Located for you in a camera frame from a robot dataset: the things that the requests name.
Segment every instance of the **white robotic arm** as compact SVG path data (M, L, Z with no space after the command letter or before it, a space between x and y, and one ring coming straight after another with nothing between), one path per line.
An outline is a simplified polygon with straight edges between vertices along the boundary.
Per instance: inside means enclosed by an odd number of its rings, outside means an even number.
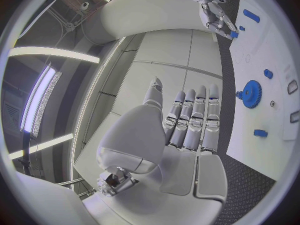
M223 9L217 3L225 3L226 0L193 0L199 3L199 15L203 25L210 29L212 32L219 34L227 39L232 40L232 36L226 34L221 28L224 23L233 32L237 29L231 22Z
M146 174L160 163L166 143L162 89L155 77L143 105L122 115L100 141L97 161L107 171L98 179L103 194L114 196L132 187L136 181L130 173Z

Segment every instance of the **robot hand holding object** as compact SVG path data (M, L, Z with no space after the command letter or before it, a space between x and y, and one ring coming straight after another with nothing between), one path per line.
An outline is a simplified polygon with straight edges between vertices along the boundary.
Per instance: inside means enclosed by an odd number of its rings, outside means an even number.
M206 88L180 91L170 113L163 121L163 85L155 77L143 104L124 115L106 132L97 150L99 166L105 170L98 188L106 196L114 196L134 186L132 174L147 174L162 160L164 149L175 146L197 151L204 124ZM218 87L209 88L207 122L201 151L215 153L219 138L220 103Z
M219 34L227 39L232 40L232 36L226 34L221 28L224 23L233 32L237 29L235 25L231 22L228 16L225 14L223 9L218 5L218 3L225 3L226 0L193 0L199 3L199 14L203 25L210 29L212 32Z

